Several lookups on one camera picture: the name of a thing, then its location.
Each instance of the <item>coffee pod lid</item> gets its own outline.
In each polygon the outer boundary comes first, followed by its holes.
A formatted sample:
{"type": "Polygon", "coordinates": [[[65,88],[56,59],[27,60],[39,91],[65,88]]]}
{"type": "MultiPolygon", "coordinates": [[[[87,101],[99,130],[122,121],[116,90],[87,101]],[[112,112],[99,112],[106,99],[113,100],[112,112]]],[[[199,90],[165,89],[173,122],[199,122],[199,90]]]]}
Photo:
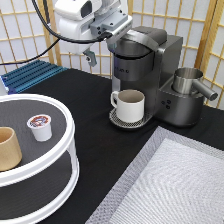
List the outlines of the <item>coffee pod lid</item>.
{"type": "Polygon", "coordinates": [[[27,121],[27,126],[33,129],[43,128],[51,123],[51,117],[46,114],[39,114],[31,117],[27,121]]]}

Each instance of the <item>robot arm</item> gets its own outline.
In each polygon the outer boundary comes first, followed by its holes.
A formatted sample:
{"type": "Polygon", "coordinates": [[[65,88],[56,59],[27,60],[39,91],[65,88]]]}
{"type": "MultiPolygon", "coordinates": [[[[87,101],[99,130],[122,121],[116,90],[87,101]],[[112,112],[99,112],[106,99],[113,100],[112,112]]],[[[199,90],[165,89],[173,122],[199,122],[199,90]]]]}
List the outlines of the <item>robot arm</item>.
{"type": "MultiPolygon", "coordinates": [[[[61,16],[60,32],[69,39],[91,40],[107,32],[111,33],[107,44],[116,45],[132,27],[127,0],[58,0],[55,11],[61,16]]],[[[94,66],[95,54],[89,50],[92,44],[65,42],[65,48],[74,54],[84,53],[89,64],[94,66]]]]}

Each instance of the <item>cable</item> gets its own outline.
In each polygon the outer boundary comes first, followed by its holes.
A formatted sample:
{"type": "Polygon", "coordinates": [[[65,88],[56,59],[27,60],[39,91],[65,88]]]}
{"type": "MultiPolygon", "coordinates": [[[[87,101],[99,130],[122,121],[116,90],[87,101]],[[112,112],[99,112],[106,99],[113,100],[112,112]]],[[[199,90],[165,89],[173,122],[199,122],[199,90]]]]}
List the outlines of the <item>cable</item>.
{"type": "Polygon", "coordinates": [[[30,61],[33,61],[33,60],[35,60],[35,59],[37,59],[37,58],[39,58],[39,57],[41,57],[42,55],[44,55],[45,53],[47,53],[52,47],[54,47],[54,45],[55,44],[57,44],[58,43],[58,41],[59,41],[60,39],[57,39],[47,50],[45,50],[42,54],[39,54],[39,55],[37,55],[36,57],[34,57],[34,58],[31,58],[31,59],[28,59],[28,60],[26,60],[26,61],[20,61],[20,62],[12,62],[12,63],[4,63],[4,64],[0,64],[0,65],[15,65],[15,64],[23,64],[23,63],[27,63],[27,62],[30,62],[30,61]]]}
{"type": "Polygon", "coordinates": [[[47,25],[47,23],[45,22],[44,18],[42,17],[40,10],[36,4],[35,0],[32,0],[33,6],[37,12],[37,15],[39,16],[41,22],[43,23],[44,27],[55,37],[64,40],[66,42],[70,42],[70,43],[75,43],[75,44],[92,44],[92,43],[96,43],[96,42],[101,42],[105,39],[108,39],[110,37],[112,37],[113,35],[109,32],[104,32],[102,33],[99,37],[97,37],[96,39],[93,40],[73,40],[73,39],[69,39],[67,37],[63,37],[57,33],[55,33],[53,30],[50,29],[50,27],[47,25]]]}

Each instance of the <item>black table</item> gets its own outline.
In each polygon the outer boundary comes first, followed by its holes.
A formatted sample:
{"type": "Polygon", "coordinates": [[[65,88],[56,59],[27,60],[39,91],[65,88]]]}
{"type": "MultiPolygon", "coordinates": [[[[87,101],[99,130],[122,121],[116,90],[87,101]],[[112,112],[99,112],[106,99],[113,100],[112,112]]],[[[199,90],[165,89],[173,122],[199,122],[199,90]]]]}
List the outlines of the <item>black table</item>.
{"type": "Polygon", "coordinates": [[[125,132],[109,121],[111,88],[109,79],[71,69],[25,91],[64,103],[76,126],[78,184],[68,201],[42,223],[85,223],[158,126],[224,150],[224,111],[204,106],[192,128],[152,119],[136,132],[125,132]]]}

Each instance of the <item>coffee machine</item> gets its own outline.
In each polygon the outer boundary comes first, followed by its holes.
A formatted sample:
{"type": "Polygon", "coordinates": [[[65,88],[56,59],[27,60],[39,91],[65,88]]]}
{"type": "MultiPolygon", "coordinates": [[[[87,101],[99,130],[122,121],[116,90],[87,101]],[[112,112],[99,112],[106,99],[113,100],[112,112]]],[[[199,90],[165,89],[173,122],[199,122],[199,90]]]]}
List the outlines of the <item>coffee machine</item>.
{"type": "Polygon", "coordinates": [[[173,89],[182,44],[182,37],[140,26],[117,41],[116,47],[109,47],[113,53],[112,91],[134,89],[145,95],[142,123],[124,124],[112,111],[110,120],[115,125],[127,129],[141,127],[151,117],[178,127],[192,126],[199,121],[204,95],[193,89],[189,94],[173,89]]]}

